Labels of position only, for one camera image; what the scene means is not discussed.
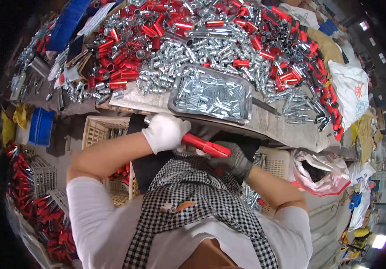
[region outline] white glove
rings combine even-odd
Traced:
[[[182,121],[173,115],[159,113],[150,121],[148,128],[142,129],[154,154],[177,148],[183,136],[192,127],[190,121]]]

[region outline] gray glove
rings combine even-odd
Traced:
[[[223,169],[224,172],[231,173],[235,179],[242,184],[250,175],[253,163],[247,159],[237,144],[224,141],[217,141],[215,144],[230,149],[232,153],[226,158],[211,158],[209,164],[216,169],[216,171],[217,169]]]

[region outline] window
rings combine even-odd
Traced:
[[[384,244],[386,244],[386,235],[379,234],[374,239],[373,248],[383,248]]]
[[[379,57],[380,57],[381,61],[385,64],[386,63],[386,59],[384,58],[383,53],[380,53]]]
[[[364,31],[366,31],[369,28],[369,24],[366,21],[361,22],[359,25],[362,27]]]
[[[369,40],[371,41],[372,46],[375,46],[375,45],[376,45],[376,44],[375,44],[375,41],[374,41],[374,39],[373,39],[372,37],[370,37]]]

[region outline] forearm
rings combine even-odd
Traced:
[[[90,176],[102,181],[121,165],[152,154],[142,132],[105,140],[85,148],[69,166],[67,182],[78,176]]]
[[[258,166],[253,166],[246,183],[275,210],[297,206],[308,212],[305,198],[295,186]]]

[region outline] worker's arm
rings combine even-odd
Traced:
[[[174,149],[190,127],[188,121],[168,114],[158,114],[142,132],[105,140],[85,148],[69,166],[67,182],[80,176],[102,181],[123,164],[151,153]]]
[[[232,153],[228,158],[211,159],[212,166],[225,168],[239,179],[239,182],[245,180],[275,210],[293,206],[308,211],[304,196],[295,186],[258,166],[253,166],[238,145],[229,142],[217,143],[229,148]]]

